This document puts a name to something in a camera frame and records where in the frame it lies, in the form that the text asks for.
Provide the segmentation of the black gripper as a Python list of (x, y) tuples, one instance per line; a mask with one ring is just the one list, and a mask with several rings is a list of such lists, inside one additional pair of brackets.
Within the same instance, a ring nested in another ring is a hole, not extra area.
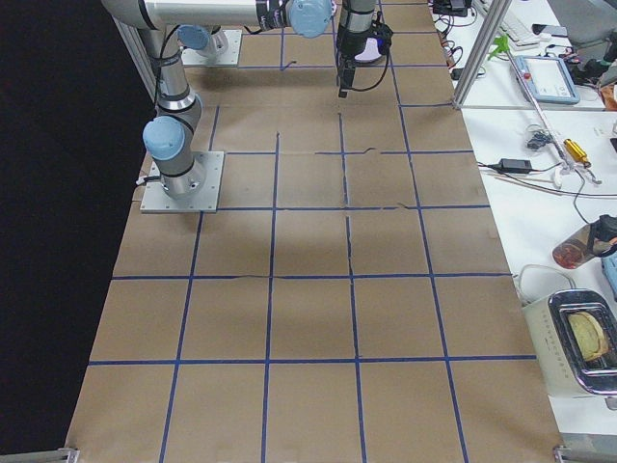
[(337, 29), (336, 67), (340, 98), (346, 98), (353, 87), (356, 57), (364, 51), (365, 44), (366, 33), (350, 32), (347, 28)]

